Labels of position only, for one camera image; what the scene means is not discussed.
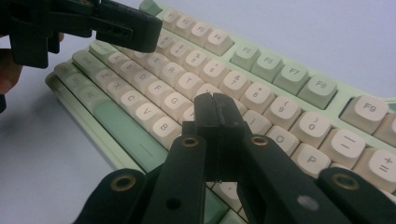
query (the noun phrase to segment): mechanical keyboard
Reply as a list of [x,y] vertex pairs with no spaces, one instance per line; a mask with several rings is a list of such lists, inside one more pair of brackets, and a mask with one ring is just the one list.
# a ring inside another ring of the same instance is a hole
[[[306,174],[350,169],[396,202],[396,98],[380,99],[176,9],[156,51],[95,40],[46,81],[116,168],[162,164],[193,100],[222,92],[254,133],[273,138]],[[235,183],[207,183],[205,223],[246,223]]]

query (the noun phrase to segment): equals sign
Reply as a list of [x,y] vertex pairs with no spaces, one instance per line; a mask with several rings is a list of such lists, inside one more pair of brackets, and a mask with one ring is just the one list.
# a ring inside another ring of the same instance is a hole
[[387,173],[389,168],[386,167],[386,166],[384,166],[384,165],[381,165],[381,166],[379,167],[379,169],[382,170],[383,172]]

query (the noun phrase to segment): space bar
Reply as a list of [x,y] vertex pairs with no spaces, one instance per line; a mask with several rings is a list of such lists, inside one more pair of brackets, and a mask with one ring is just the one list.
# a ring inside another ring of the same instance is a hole
[[99,104],[93,115],[143,170],[163,164],[167,151],[114,102]]

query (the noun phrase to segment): green keyboard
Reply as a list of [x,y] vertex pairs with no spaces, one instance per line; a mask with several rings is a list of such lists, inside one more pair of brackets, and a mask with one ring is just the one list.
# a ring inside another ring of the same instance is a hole
[[[117,168],[162,164],[194,97],[234,98],[251,131],[267,135],[312,177],[327,167],[363,176],[396,202],[396,97],[380,99],[176,9],[156,51],[93,41],[46,81]],[[207,183],[205,223],[246,223],[236,183]]]

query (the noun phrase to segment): white background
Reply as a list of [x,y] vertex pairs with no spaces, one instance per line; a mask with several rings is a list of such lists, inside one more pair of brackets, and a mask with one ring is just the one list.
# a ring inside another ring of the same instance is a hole
[[[163,3],[358,89],[396,96],[396,1]],[[7,94],[0,115],[0,223],[71,223],[112,171],[44,82],[90,41],[67,35],[48,69],[24,68]],[[0,48],[7,46],[1,39]]]

